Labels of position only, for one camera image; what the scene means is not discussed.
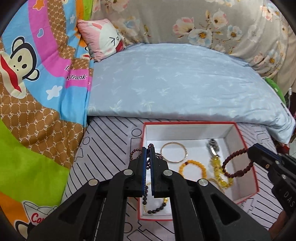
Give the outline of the person's right hand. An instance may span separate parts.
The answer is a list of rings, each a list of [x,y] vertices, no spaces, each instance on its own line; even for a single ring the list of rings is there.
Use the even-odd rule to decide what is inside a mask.
[[[287,216],[286,212],[283,210],[278,216],[275,223],[268,230],[272,239],[274,239],[280,233],[280,231],[283,229],[283,227],[287,223],[288,219],[289,217]]]

